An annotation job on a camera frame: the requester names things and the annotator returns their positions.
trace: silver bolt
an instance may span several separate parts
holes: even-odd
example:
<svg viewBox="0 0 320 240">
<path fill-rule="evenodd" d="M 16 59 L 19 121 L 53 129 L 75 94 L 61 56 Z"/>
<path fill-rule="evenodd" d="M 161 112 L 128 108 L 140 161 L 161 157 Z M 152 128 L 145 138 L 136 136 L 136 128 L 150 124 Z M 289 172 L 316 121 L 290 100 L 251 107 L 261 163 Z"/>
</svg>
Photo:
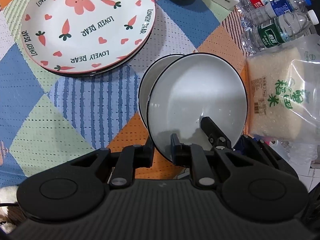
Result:
<svg viewBox="0 0 320 240">
<path fill-rule="evenodd" d="M 127 183 L 127 180 L 125 178 L 114 178 L 111 181 L 111 184 L 115 186 L 123 186 L 126 183 Z"/>
<path fill-rule="evenodd" d="M 214 179 L 204 177 L 204 178 L 199 179 L 199 183 L 203 186 L 211 186 L 214 184 Z"/>
</svg>

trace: tablecloth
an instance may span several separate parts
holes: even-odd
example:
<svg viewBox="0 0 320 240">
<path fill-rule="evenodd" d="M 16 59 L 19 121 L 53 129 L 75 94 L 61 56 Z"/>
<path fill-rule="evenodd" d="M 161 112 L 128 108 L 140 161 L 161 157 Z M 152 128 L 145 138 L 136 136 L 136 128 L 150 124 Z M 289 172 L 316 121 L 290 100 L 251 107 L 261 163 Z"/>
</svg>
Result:
<svg viewBox="0 0 320 240">
<path fill-rule="evenodd" d="M 28 1 L 0 0 L 0 187 L 100 147 L 144 144 L 137 91 L 145 70 L 162 56 L 214 53 L 247 84 L 240 16 L 211 0 L 155 0 L 156 21 L 143 49 L 91 78 L 61 77 L 28 58 L 20 39 Z M 169 179 L 179 171 L 156 152 L 153 166 L 137 169 L 136 177 Z"/>
</svg>

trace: white bowl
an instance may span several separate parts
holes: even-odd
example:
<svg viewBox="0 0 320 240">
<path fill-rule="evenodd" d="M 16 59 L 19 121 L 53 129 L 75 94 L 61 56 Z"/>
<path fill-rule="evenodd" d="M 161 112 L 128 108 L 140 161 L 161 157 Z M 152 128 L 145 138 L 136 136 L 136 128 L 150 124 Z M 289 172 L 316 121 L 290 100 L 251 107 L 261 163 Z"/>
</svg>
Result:
<svg viewBox="0 0 320 240">
<path fill-rule="evenodd" d="M 156 60 L 144 73 L 138 92 L 139 115 L 145 127 L 147 127 L 147 104 L 153 84 L 161 72 L 183 54 L 171 54 Z"/>
<path fill-rule="evenodd" d="M 193 53 L 174 61 L 157 78 L 148 100 L 147 127 L 157 150 L 172 160 L 172 133 L 181 143 L 212 148 L 200 128 L 203 116 L 217 124 L 233 147 L 242 134 L 247 107 L 237 71 L 218 56 Z"/>
</svg>

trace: stack of plates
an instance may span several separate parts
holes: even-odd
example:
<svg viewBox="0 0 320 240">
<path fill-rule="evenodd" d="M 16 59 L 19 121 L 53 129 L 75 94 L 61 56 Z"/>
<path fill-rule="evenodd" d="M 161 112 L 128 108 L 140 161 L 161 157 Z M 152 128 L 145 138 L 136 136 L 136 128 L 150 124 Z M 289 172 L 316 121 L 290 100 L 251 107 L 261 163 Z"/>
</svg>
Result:
<svg viewBox="0 0 320 240">
<path fill-rule="evenodd" d="M 30 58 L 49 72 L 92 76 L 137 54 L 155 15 L 154 0 L 30 0 L 21 38 Z"/>
<path fill-rule="evenodd" d="M 247 95 L 238 72 L 209 53 L 174 54 L 154 62 L 139 87 L 139 113 L 157 150 L 172 160 L 170 135 L 204 150 L 212 145 L 200 128 L 210 117 L 230 139 L 232 147 L 247 117 Z"/>
</svg>

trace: white plate with pink rim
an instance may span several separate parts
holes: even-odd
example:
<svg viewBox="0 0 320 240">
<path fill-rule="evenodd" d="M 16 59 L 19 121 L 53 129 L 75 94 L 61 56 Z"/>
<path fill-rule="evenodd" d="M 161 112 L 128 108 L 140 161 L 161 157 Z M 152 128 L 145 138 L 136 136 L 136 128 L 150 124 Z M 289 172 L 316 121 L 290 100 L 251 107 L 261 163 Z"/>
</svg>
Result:
<svg viewBox="0 0 320 240">
<path fill-rule="evenodd" d="M 154 0 L 30 0 L 21 38 L 43 68 L 90 73 L 132 54 L 148 38 L 155 15 Z"/>
</svg>

